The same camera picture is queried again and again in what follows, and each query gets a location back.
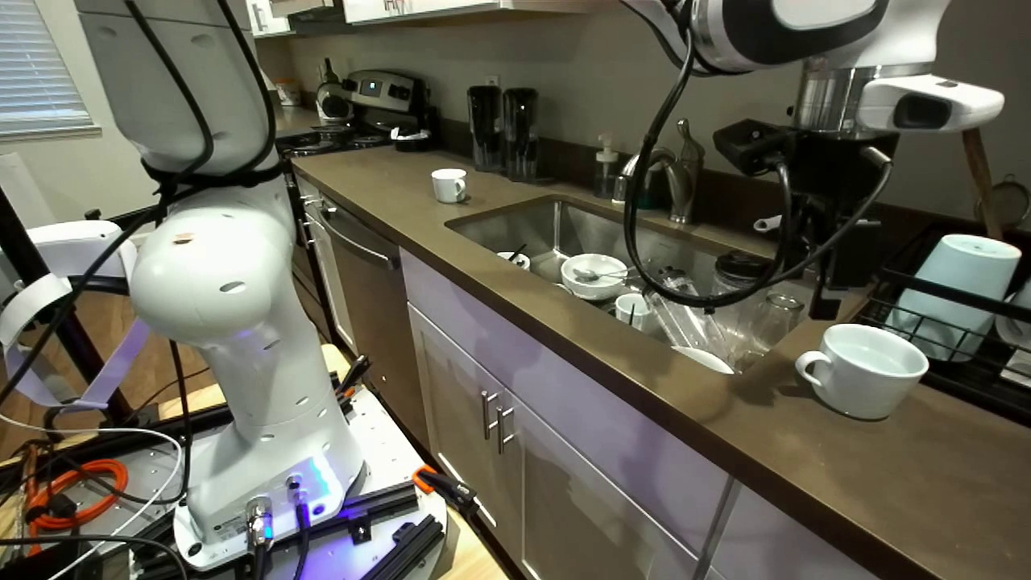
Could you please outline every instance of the kitchen counter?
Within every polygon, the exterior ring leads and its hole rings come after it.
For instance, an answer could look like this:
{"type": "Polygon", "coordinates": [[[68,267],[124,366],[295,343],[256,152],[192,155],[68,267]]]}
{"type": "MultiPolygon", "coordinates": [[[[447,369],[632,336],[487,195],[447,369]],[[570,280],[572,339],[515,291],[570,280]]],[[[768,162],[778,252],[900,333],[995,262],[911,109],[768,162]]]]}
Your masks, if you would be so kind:
{"type": "MultiPolygon", "coordinates": [[[[471,204],[441,207],[429,193],[429,171],[457,165],[454,156],[371,149],[292,165],[334,204],[379,224],[873,574],[1031,570],[1031,429],[924,385],[887,422],[830,411],[792,374],[797,355],[817,343],[824,321],[801,321],[747,378],[717,378],[507,267],[444,224],[533,195],[576,195],[570,185],[528,185],[472,171],[471,204]]],[[[693,236],[747,243],[743,236],[714,229],[693,236]]]]}

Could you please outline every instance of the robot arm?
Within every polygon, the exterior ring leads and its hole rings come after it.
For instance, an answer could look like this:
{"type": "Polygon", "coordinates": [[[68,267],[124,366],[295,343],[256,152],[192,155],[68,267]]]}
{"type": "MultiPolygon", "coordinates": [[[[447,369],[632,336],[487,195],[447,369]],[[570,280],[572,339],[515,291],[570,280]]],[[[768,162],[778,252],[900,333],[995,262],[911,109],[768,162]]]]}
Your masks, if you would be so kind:
{"type": "Polygon", "coordinates": [[[834,138],[972,128],[1003,93],[933,76],[938,26],[950,0],[624,0],[674,64],[743,74],[805,60],[800,128],[834,138]]]}

